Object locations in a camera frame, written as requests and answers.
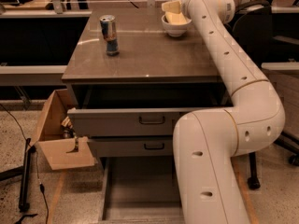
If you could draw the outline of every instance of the can top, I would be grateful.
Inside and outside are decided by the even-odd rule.
[[[115,17],[113,15],[104,15],[100,18],[100,21],[114,21]]]

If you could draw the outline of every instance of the cardboard box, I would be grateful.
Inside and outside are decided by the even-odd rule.
[[[31,139],[31,145],[38,142],[53,170],[94,166],[87,137],[78,139],[78,152],[67,153],[74,149],[75,138],[63,139],[61,123],[72,107],[67,90],[54,91],[44,104]]]

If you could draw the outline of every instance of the desk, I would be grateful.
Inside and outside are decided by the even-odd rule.
[[[115,57],[106,55],[99,28],[105,14],[116,17]],[[170,37],[162,15],[159,8],[93,12],[65,69],[63,83],[77,106],[68,115],[97,157],[172,155],[179,117],[217,105],[225,91],[197,31]]]

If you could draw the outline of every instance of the drawer handle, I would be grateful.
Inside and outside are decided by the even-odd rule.
[[[159,147],[158,146],[156,146],[156,147],[148,147],[147,144],[144,144],[143,146],[144,146],[144,149],[146,149],[146,150],[162,150],[162,149],[164,149],[165,144],[161,143],[161,145]]]
[[[144,121],[143,119],[142,119],[142,117],[141,116],[139,116],[139,123],[140,124],[164,124],[165,123],[165,121],[166,121],[166,118],[165,117],[162,117],[162,119],[161,120],[158,120],[158,121]]]

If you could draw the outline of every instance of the chair caster wheel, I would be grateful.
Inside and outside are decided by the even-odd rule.
[[[249,188],[252,190],[259,189],[261,187],[260,181],[257,177],[250,177],[247,183]]]
[[[294,165],[294,166],[299,166],[299,156],[298,155],[290,156],[289,164]]]

